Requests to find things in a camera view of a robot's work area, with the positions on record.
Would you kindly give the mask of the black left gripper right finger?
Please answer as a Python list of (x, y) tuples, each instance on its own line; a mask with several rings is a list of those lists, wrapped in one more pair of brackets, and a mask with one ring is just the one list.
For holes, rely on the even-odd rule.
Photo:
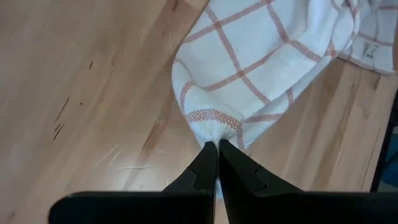
[(219, 144), (219, 177), (230, 224), (398, 224), (397, 192), (308, 192)]

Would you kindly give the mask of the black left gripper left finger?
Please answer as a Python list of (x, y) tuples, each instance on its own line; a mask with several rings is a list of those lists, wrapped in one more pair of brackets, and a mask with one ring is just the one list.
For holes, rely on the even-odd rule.
[(157, 192), (76, 192), (55, 202), (49, 224), (214, 224), (218, 150), (205, 143), (192, 163)]

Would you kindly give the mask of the white towel red checks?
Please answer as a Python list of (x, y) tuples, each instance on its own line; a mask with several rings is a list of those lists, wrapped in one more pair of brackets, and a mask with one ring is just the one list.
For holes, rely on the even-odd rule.
[(398, 0), (210, 0), (172, 66), (200, 144), (304, 190), (367, 192), (398, 89)]

